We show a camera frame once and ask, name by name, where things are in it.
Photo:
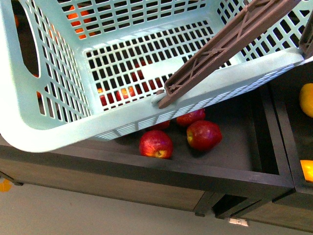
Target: plastic basket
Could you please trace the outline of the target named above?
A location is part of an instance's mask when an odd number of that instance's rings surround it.
[[[313,0],[303,0],[223,68],[159,109],[164,94],[156,91],[244,7],[242,1],[19,2],[40,74],[25,67],[12,5],[1,1],[0,133],[30,152],[112,140],[261,86],[304,62],[298,41],[313,9]],[[128,98],[117,99],[117,92]]]

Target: basket grid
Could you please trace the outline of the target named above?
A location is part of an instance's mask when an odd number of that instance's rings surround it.
[[[206,7],[207,4],[205,0],[163,0],[162,2],[157,0],[89,0],[80,2],[78,11],[77,3],[71,0],[58,2],[67,16],[73,12],[80,13],[77,19],[70,20],[71,23],[88,19],[88,23],[73,26],[75,30],[82,28],[84,32],[88,32],[87,36],[81,39],[197,10]],[[82,16],[81,12],[86,10],[90,14],[95,13],[97,17]]]
[[[271,73],[258,76],[256,78],[255,82],[253,82],[249,85],[245,85],[245,86],[233,89],[231,91],[216,95],[216,96],[208,98],[206,100],[199,101],[195,104],[191,104],[191,105],[188,105],[188,106],[185,106],[185,107],[182,107],[179,109],[175,109],[175,110],[167,112],[167,113],[160,114],[160,115],[153,117],[153,118],[132,122],[126,126],[118,128],[118,129],[97,135],[97,136],[95,136],[95,138],[102,139],[104,141],[113,140],[113,139],[116,139],[120,136],[130,134],[134,131],[142,130],[146,127],[158,124],[160,122],[163,122],[166,120],[171,120],[175,117],[184,115],[188,112],[195,111],[195,110],[205,108],[207,106],[222,102],[224,100],[230,99],[230,98],[238,96],[240,94],[244,94],[247,91],[254,90],[255,88],[258,88],[259,86],[261,86],[261,85],[267,83],[268,81],[276,78],[277,76],[279,76],[279,75],[283,74],[284,72],[292,69],[293,67],[294,67],[294,64],[290,64],[290,65],[285,66],[283,68],[274,70]]]
[[[24,3],[25,9],[37,23],[40,39],[37,47],[44,60],[40,64],[42,75],[46,72],[51,79],[36,91],[42,96],[42,99],[38,99],[40,113],[64,123],[90,116],[74,51],[33,0]]]
[[[241,54],[245,61],[253,60],[286,48],[299,47],[299,39],[312,11],[308,10],[310,7],[306,6],[308,2],[309,0],[304,0],[302,4],[297,5],[288,15],[242,49]],[[221,0],[217,13],[223,23],[227,24],[244,6],[242,1]]]
[[[172,74],[147,80],[142,67],[171,58],[181,58],[185,63],[214,34],[208,21],[203,20],[87,51],[99,102],[106,101],[102,103],[103,110],[155,94]],[[222,68],[230,65],[227,61]],[[115,94],[128,88],[134,89],[136,98],[128,93],[128,98],[116,100]]]

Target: brown basket handle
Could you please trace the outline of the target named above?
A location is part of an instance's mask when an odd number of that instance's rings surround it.
[[[165,108],[217,70],[301,0],[253,0],[165,82]]]
[[[299,47],[303,50],[305,59],[309,59],[313,56],[313,12],[303,30]]]

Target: red apple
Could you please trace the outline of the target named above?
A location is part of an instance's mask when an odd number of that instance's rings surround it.
[[[208,151],[222,140],[222,134],[217,124],[200,120],[187,128],[189,145],[199,151]]]
[[[128,98],[128,93],[127,93],[127,90],[125,88],[121,89],[120,92],[122,92],[122,96],[123,96],[124,99]],[[116,95],[115,95],[117,101],[121,101],[122,100],[120,92],[117,92]],[[133,87],[128,87],[128,92],[131,95],[131,97],[136,95]]]
[[[141,60],[140,63],[141,63],[142,66],[147,65],[144,60]],[[151,60],[148,60],[148,64],[149,64],[149,65],[152,64],[152,61],[151,61]],[[139,67],[140,67],[139,64],[135,64],[135,68],[139,68]],[[138,73],[139,79],[140,79],[140,80],[143,80],[143,79],[144,79],[144,76],[143,76],[143,74],[142,74],[142,71],[139,70],[137,73]],[[133,82],[138,81],[138,78],[137,78],[136,73],[132,72],[131,75],[132,75]]]
[[[110,93],[110,94],[107,94],[107,96],[108,96],[109,103],[113,104],[114,103],[113,95]],[[100,100],[101,100],[102,106],[108,105],[107,99],[106,99],[106,97],[104,95],[100,96]]]
[[[149,127],[148,130],[164,130],[170,126],[170,122],[171,120],[158,123],[154,126]]]
[[[179,126],[183,126],[183,127],[189,126],[195,121],[204,120],[205,119],[204,111],[205,111],[204,109],[199,109],[191,113],[182,115],[176,118],[176,122]]]
[[[139,151],[142,156],[169,159],[173,153],[173,142],[163,131],[148,131],[140,139]]]

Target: floor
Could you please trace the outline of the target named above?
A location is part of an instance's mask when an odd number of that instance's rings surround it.
[[[1,235],[308,235],[34,185],[0,192]]]

